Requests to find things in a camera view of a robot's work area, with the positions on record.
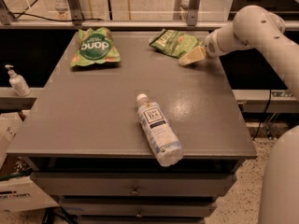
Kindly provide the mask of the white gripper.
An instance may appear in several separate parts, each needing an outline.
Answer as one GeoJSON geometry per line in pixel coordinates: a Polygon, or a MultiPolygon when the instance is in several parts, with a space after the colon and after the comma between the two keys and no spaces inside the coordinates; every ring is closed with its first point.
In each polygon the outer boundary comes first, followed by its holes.
{"type": "Polygon", "coordinates": [[[216,29],[205,38],[204,45],[205,49],[201,46],[197,46],[187,52],[178,59],[178,63],[185,66],[204,60],[206,54],[210,57],[220,57],[235,51],[238,43],[233,26],[226,25],[216,29]]]}

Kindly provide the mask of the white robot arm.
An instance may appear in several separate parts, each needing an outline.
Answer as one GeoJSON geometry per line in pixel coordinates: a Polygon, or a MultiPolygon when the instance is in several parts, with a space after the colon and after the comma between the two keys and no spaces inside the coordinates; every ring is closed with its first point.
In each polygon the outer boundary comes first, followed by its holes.
{"type": "MultiPolygon", "coordinates": [[[[299,100],[299,45],[284,31],[278,15],[246,6],[178,62],[185,66],[235,50],[257,49],[299,100]]],[[[299,224],[299,126],[280,136],[272,148],[263,175],[258,224],[299,224]]]]}

